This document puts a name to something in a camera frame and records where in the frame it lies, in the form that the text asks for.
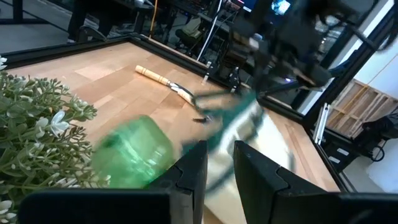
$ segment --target metal frame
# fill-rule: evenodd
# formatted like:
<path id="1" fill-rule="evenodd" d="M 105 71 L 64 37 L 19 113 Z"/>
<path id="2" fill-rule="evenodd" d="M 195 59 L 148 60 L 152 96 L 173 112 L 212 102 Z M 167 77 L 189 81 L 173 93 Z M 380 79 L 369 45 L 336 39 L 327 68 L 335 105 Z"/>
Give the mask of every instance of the metal frame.
<path id="1" fill-rule="evenodd" d="M 380 44 L 387 35 L 387 31 L 389 30 L 389 25 L 391 25 L 392 21 L 392 10 L 387 13 L 384 19 L 380 22 L 379 25 L 374 29 L 374 31 L 370 34 L 369 38 L 375 43 Z M 153 54 L 156 54 L 164 59 L 175 63 L 187 70 L 204 77 L 206 75 L 207 68 L 193 60 L 189 60 L 182 54 L 178 54 L 177 52 L 173 51 L 172 49 L 168 49 L 160 44 L 154 43 L 148 37 L 143 35 L 127 35 L 123 37 L 118 37 L 115 39 L 111 39 L 107 42 L 100 42 L 100 41 L 92 41 L 82 44 L 71 44 L 71 45 L 59 45 L 54 47 L 44 47 L 41 49 L 34 49 L 34 50 L 24 50 L 19 52 L 13 52 L 9 54 L 4 54 L 3 57 L 8 58 L 8 68 L 17 68 L 26 65 L 32 65 L 39 62 L 44 62 L 48 60 L 57 59 L 60 57 L 66 57 L 70 55 L 80 54 L 83 52 L 100 49 L 103 47 L 109 47 L 111 45 L 121 44 L 123 42 L 130 42 L 138 47 L 146 49 Z M 328 159 L 323 148 L 316 144 L 314 140 L 311 138 L 312 133 L 311 129 L 313 129 L 313 125 L 317 120 L 318 112 L 320 110 L 320 106 L 324 105 L 325 103 L 332 103 L 335 98 L 338 96 L 339 92 L 348 84 L 348 82 L 355 76 L 356 72 L 366 63 L 366 61 L 370 58 L 370 56 L 374 53 L 373 50 L 368 49 L 365 46 L 361 46 L 359 49 L 359 58 L 357 61 L 351 63 L 348 66 L 347 71 L 345 74 L 339 78 L 336 78 L 334 82 L 325 90 L 322 94 L 321 98 L 315 103 L 313 108 L 307 113 L 306 116 L 298 113 L 291 108 L 288 108 L 274 100 L 271 99 L 260 99 L 259 103 L 272 110 L 276 113 L 285 116 L 292 121 L 295 121 L 304 126 L 308 136 L 310 137 L 315 149 L 318 151 L 321 159 L 325 163 L 327 169 L 329 170 L 331 176 L 335 180 L 336 184 L 340 188 L 341 191 L 347 191 L 345 183 L 342 181 L 339 173 L 337 173 L 336 169 L 333 167 L 331 162 Z M 227 83 L 224 81 L 217 79 L 216 77 L 208 77 L 208 80 L 225 88 L 228 86 Z M 334 130 L 325 129 L 324 136 L 328 141 L 333 142 L 336 146 L 345 147 L 345 148 L 352 148 L 353 143 L 351 139 L 347 138 L 344 135 L 337 133 Z"/>
<path id="2" fill-rule="evenodd" d="M 34 50 L 24 50 L 24 51 L 19 51 L 19 52 L 13 52 L 13 53 L 9 53 L 9 54 L 4 54 L 2 56 L 8 58 L 8 61 L 7 61 L 8 68 L 17 68 L 17 67 L 26 66 L 26 65 L 32 65 L 35 63 L 39 63 L 39 62 L 45 62 L 48 60 L 54 60 L 54 59 L 61 58 L 61 57 L 80 54 L 83 52 L 88 52 L 88 51 L 100 49 L 103 47 L 109 47 L 109 46 L 121 44 L 124 42 L 130 42 L 138 47 L 146 49 L 146 50 L 150 51 L 151 53 L 156 54 L 172 63 L 175 63 L 196 75 L 199 75 L 201 77 L 204 77 L 206 75 L 207 68 L 204 65 L 201 65 L 197 62 L 189 60 L 185 56 L 178 54 L 171 49 L 165 48 L 159 44 L 155 44 L 148 37 L 145 37 L 143 35 L 129 35 L 129 36 L 124 36 L 124 37 L 118 37 L 116 39 L 111 39 L 107 42 L 92 41 L 92 42 L 87 42 L 87 43 L 82 43 L 82 44 L 44 47 L 44 48 L 34 49 Z M 223 88 L 226 88 L 228 86 L 227 83 L 225 83 L 224 81 L 219 80 L 215 77 L 208 77 L 208 80 L 210 82 L 213 82 L 213 83 L 223 87 Z M 265 99 L 260 99 L 259 103 L 262 106 L 264 106 L 272 111 L 275 111 L 276 113 L 278 113 L 282 116 L 285 116 L 285 117 L 291 119 L 292 121 L 295 121 L 300 124 L 302 124 L 302 122 L 303 122 L 302 114 L 300 114 L 297 111 L 292 110 L 284 105 L 281 105 L 274 100 L 265 98 Z M 326 156 L 325 152 L 323 151 L 323 149 L 319 145 L 315 144 L 313 140 L 312 140 L 312 143 L 314 144 L 315 149 L 318 151 L 320 157 L 324 161 L 326 167 L 330 171 L 332 177 L 334 178 L 335 182 L 338 184 L 339 188 L 342 191 L 346 191 L 346 187 L 344 186 L 344 183 L 341 181 L 339 175 L 337 174 L 336 170 L 334 170 L 330 161 L 327 159 L 327 156 Z"/>
<path id="3" fill-rule="evenodd" d="M 389 31 L 394 20 L 394 7 L 383 17 L 380 23 L 369 34 L 368 39 L 380 46 L 388 37 Z M 351 60 L 346 70 L 338 78 L 335 78 L 329 87 L 322 93 L 321 97 L 315 102 L 304 117 L 304 125 L 313 128 L 318 117 L 320 108 L 325 104 L 332 104 L 338 95 L 344 90 L 345 86 L 354 78 L 362 66 L 372 57 L 376 51 L 362 44 L 355 53 L 356 60 Z"/>
<path id="4" fill-rule="evenodd" d="M 373 4 L 372 10 L 375 10 L 376 5 L 379 3 L 379 1 L 375 1 Z M 371 14 L 372 10 L 367 12 L 365 15 L 363 15 L 357 23 L 357 27 L 361 26 L 365 20 L 368 18 L 368 16 Z M 333 61 L 337 58 L 337 56 L 340 54 L 340 52 L 344 49 L 346 44 L 349 42 L 349 40 L 353 37 L 353 33 L 348 30 L 344 29 L 340 36 L 337 38 L 337 41 L 331 46 L 329 51 L 326 53 L 325 57 L 322 59 L 320 65 L 324 68 L 329 68 L 330 65 L 332 65 Z M 303 102 L 307 99 L 307 97 L 310 94 L 310 90 L 300 90 L 300 92 L 297 94 L 297 96 L 294 98 L 293 102 L 290 104 L 291 107 L 294 110 L 297 110 L 300 108 L 300 106 L 303 104 Z"/>

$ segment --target artificial plant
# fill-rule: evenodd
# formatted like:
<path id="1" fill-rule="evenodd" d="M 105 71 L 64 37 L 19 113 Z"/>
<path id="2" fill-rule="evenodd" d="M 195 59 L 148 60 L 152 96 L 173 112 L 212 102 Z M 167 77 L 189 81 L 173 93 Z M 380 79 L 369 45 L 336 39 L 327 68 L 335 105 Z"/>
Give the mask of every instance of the artificial plant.
<path id="1" fill-rule="evenodd" d="M 86 121 L 97 110 L 57 79 L 8 74 L 0 57 L 0 222 L 15 223 L 21 200 L 47 187 L 98 187 Z"/>

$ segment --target white flower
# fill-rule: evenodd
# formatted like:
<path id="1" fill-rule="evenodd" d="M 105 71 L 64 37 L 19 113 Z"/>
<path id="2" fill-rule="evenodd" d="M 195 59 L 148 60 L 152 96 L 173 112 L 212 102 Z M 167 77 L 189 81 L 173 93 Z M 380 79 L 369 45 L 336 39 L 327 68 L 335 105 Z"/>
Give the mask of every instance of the white flower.
<path id="1" fill-rule="evenodd" d="M 2 201 L 2 202 L 0 202 L 0 210 L 1 211 L 8 210 L 9 208 L 11 208 L 11 205 L 12 205 L 12 201 L 10 201 L 10 200 Z"/>
<path id="2" fill-rule="evenodd" d="M 7 67 L 7 65 L 3 65 L 6 62 L 7 62 L 7 59 L 6 58 L 2 58 L 1 55 L 0 55 L 0 71 Z"/>
<path id="3" fill-rule="evenodd" d="M 65 91 L 68 91 L 68 90 L 69 90 L 69 86 L 67 86 L 67 85 L 62 85 L 62 88 L 63 88 Z"/>
<path id="4" fill-rule="evenodd" d="M 91 159 L 85 154 L 81 154 L 80 156 L 84 160 L 85 164 L 87 164 L 91 161 Z"/>
<path id="5" fill-rule="evenodd" d="M 69 123 L 67 123 L 66 121 L 61 121 L 64 116 L 65 112 L 63 110 L 60 110 L 54 115 L 51 120 L 51 131 L 57 137 L 69 128 Z"/>
<path id="6" fill-rule="evenodd" d="M 88 103 L 83 101 L 83 100 L 78 100 L 79 104 L 83 106 L 83 108 L 85 108 L 86 106 L 88 106 Z"/>
<path id="7" fill-rule="evenodd" d="M 37 138 L 41 138 L 44 136 L 45 131 L 44 128 L 49 124 L 49 120 L 47 118 L 40 118 L 37 122 L 35 127 L 39 130 L 36 134 Z"/>
<path id="8" fill-rule="evenodd" d="M 62 179 L 60 179 L 60 180 L 58 180 L 56 183 L 55 183 L 55 185 L 64 185 L 64 184 L 66 184 L 67 183 L 67 179 L 66 178 L 62 178 Z"/>
<path id="9" fill-rule="evenodd" d="M 51 175 L 51 178 L 57 178 L 60 176 L 60 173 L 54 173 L 53 175 Z"/>
<path id="10" fill-rule="evenodd" d="M 10 213 L 8 213 L 8 214 L 6 215 L 6 218 L 10 220 L 10 219 L 12 219 L 12 218 L 14 218 L 14 217 L 16 217 L 16 216 L 17 216 L 17 214 L 10 212 Z"/>
<path id="11" fill-rule="evenodd" d="M 29 103 L 31 103 L 33 101 L 33 99 L 31 97 L 24 96 L 24 95 L 21 96 L 21 99 L 27 100 Z"/>
<path id="12" fill-rule="evenodd" d="M 48 149 L 45 153 L 50 154 L 51 152 L 56 152 L 57 148 Z"/>
<path id="13" fill-rule="evenodd" d="M 66 184 L 63 184 L 62 187 L 69 187 L 72 186 L 73 184 L 75 184 L 77 182 L 76 178 L 70 179 L 68 180 L 68 182 Z"/>
<path id="14" fill-rule="evenodd" d="M 35 144 L 33 144 L 33 146 L 38 149 L 39 151 L 41 151 L 44 148 L 44 144 L 37 142 Z"/>

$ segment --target chair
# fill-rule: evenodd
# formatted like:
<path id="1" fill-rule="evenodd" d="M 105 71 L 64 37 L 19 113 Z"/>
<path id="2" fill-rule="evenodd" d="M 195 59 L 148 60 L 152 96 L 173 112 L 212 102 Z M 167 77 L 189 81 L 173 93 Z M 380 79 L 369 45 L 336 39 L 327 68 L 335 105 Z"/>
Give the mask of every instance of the chair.
<path id="1" fill-rule="evenodd" d="M 203 37 L 205 33 L 204 23 L 200 22 L 199 29 L 201 34 L 198 37 L 192 37 L 184 33 L 182 29 L 177 29 L 175 35 L 180 39 L 176 44 L 176 50 L 184 49 L 185 54 L 191 57 L 198 56 L 200 48 L 203 46 Z"/>

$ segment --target green leaf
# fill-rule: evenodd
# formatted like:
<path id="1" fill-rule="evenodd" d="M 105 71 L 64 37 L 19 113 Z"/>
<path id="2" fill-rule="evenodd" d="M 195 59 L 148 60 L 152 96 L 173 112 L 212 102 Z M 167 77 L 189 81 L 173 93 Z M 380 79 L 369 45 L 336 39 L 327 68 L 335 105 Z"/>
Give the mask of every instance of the green leaf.
<path id="1" fill-rule="evenodd" d="M 14 188 L 13 185 L 0 185 L 0 195 L 8 193 L 8 191 L 13 188 Z"/>
<path id="2" fill-rule="evenodd" d="M 51 175 L 50 177 L 48 177 L 47 179 L 45 179 L 40 185 L 39 187 L 48 187 L 47 184 L 51 181 L 54 180 L 55 178 L 57 178 L 58 176 L 56 176 L 55 174 Z"/>
<path id="3" fill-rule="evenodd" d="M 28 87 L 28 86 L 32 86 L 32 85 L 35 85 L 35 80 L 29 80 L 27 83 L 26 83 L 26 87 Z"/>
<path id="4" fill-rule="evenodd" d="M 0 127 L 4 127 L 6 124 L 6 120 L 2 116 L 0 116 Z"/>
<path id="5" fill-rule="evenodd" d="M 31 89 L 31 87 L 30 88 L 28 87 L 27 91 L 23 91 L 21 93 L 21 95 L 32 97 L 33 96 L 33 91 L 29 91 L 30 89 Z"/>
<path id="6" fill-rule="evenodd" d="M 23 159 L 25 159 L 25 157 L 27 157 L 29 155 L 29 149 L 31 149 L 31 147 L 26 146 L 21 151 L 18 152 L 18 155 L 17 155 L 18 162 L 23 164 L 23 162 L 22 162 Z"/>
<path id="7" fill-rule="evenodd" d="M 23 107 L 23 103 L 22 103 L 23 101 L 21 101 L 21 102 L 18 102 L 18 103 L 16 103 L 16 104 L 14 104 L 14 105 L 12 105 L 8 110 L 10 111 L 10 112 L 12 112 L 12 113 L 18 113 L 18 114 L 21 114 L 21 113 L 23 113 L 24 112 L 24 107 Z"/>
<path id="8" fill-rule="evenodd" d="M 32 180 L 36 177 L 36 171 L 32 170 L 32 175 L 28 176 L 28 178 L 26 178 L 26 180 L 24 181 L 23 185 L 29 185 Z"/>
<path id="9" fill-rule="evenodd" d="M 75 118 L 75 120 L 80 121 L 80 122 L 85 122 L 85 121 L 87 121 L 87 118 L 85 118 L 84 116 L 81 116 L 81 117 Z"/>
<path id="10" fill-rule="evenodd" d="M 11 142 L 9 141 L 0 142 L 0 149 L 7 149 L 10 147 L 11 147 Z"/>
<path id="11" fill-rule="evenodd" d="M 41 112 L 43 112 L 43 110 L 40 110 L 37 107 L 34 107 L 34 108 L 29 109 L 27 112 L 33 116 L 37 116 L 37 115 L 41 114 Z"/>
<path id="12" fill-rule="evenodd" d="M 23 133 L 27 129 L 27 124 L 20 124 L 17 126 L 18 133 Z"/>
<path id="13" fill-rule="evenodd" d="M 28 101 L 20 101 L 18 102 L 18 105 L 23 109 L 22 111 L 27 111 L 32 108 L 32 104 L 29 103 Z"/>
<path id="14" fill-rule="evenodd" d="M 17 125 L 16 125 L 14 119 L 8 120 L 8 130 L 10 130 L 10 132 L 13 134 L 18 134 Z"/>
<path id="15" fill-rule="evenodd" d="M 21 137 L 24 138 L 24 139 L 35 139 L 36 138 L 36 131 L 25 132 Z"/>
<path id="16" fill-rule="evenodd" d="M 13 110 L 11 110 L 11 109 L 8 109 L 8 110 L 7 110 L 7 116 L 8 116 L 9 118 L 17 118 L 19 115 L 20 115 L 20 113 L 18 113 L 18 112 L 16 112 L 16 111 L 13 111 Z"/>
<path id="17" fill-rule="evenodd" d="M 16 170 L 2 170 L 1 172 L 10 175 L 11 177 L 24 177 L 24 174 L 19 173 Z"/>
<path id="18" fill-rule="evenodd" d="M 7 164 L 12 158 L 16 155 L 16 153 L 11 149 L 5 149 L 1 158 L 0 158 L 0 165 Z"/>
<path id="19" fill-rule="evenodd" d="M 13 118 L 16 124 L 21 124 L 26 122 L 26 117 L 24 116 L 18 116 L 16 118 Z"/>
<path id="20" fill-rule="evenodd" d="M 5 111 L 11 104 L 11 100 L 7 97 L 0 96 L 0 111 Z"/>
<path id="21" fill-rule="evenodd" d="M 34 170 L 28 170 L 23 164 L 19 164 L 19 168 L 21 171 L 23 171 L 23 173 L 26 174 L 26 176 L 31 177 L 32 179 L 35 177 L 36 173 L 34 172 Z"/>

